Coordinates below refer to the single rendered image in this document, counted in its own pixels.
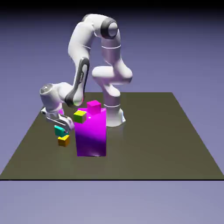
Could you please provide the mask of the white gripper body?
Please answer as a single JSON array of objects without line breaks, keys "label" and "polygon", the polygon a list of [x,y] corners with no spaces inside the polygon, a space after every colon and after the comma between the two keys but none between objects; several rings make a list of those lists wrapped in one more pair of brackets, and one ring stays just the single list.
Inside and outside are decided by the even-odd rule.
[{"label": "white gripper body", "polygon": [[74,122],[68,116],[58,114],[58,117],[46,116],[46,119],[52,122],[54,125],[65,129],[66,131],[74,129]]}]

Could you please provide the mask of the small teal cube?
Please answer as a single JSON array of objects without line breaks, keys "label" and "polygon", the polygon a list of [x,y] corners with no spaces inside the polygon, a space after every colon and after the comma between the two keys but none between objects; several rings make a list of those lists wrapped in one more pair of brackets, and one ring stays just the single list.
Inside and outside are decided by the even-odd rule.
[{"label": "small teal cube", "polygon": [[58,137],[64,137],[66,135],[69,135],[69,132],[66,131],[64,128],[55,125],[54,126],[55,135]]}]

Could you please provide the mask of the small yellow-green cube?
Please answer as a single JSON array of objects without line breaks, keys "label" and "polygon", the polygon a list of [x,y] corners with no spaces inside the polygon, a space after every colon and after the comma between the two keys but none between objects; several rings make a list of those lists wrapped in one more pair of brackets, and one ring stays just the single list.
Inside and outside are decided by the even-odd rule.
[{"label": "small yellow-green cube", "polygon": [[83,110],[77,110],[73,114],[73,121],[75,123],[84,123],[87,119],[87,112]]}]

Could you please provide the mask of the small orange cube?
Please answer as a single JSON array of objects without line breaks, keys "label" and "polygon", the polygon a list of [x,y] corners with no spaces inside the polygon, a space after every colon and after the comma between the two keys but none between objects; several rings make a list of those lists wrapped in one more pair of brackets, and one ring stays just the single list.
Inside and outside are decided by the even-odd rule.
[{"label": "small orange cube", "polygon": [[63,137],[58,137],[58,145],[62,147],[67,147],[70,144],[70,136],[65,135]]}]

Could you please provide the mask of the small magenta cube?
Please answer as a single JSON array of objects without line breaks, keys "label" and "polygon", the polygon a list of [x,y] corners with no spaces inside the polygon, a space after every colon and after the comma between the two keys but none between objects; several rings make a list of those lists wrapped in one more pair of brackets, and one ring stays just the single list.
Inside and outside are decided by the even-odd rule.
[{"label": "small magenta cube", "polygon": [[87,102],[87,112],[96,115],[101,113],[101,103],[97,100]]}]

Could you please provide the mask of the large magenta box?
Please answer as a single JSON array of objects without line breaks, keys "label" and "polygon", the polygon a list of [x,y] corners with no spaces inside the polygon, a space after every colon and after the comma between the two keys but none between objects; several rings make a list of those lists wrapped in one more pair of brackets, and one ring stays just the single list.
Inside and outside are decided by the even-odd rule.
[{"label": "large magenta box", "polygon": [[83,123],[75,123],[75,139],[77,156],[79,157],[104,157],[106,156],[106,109],[92,115],[87,108],[87,118]]}]

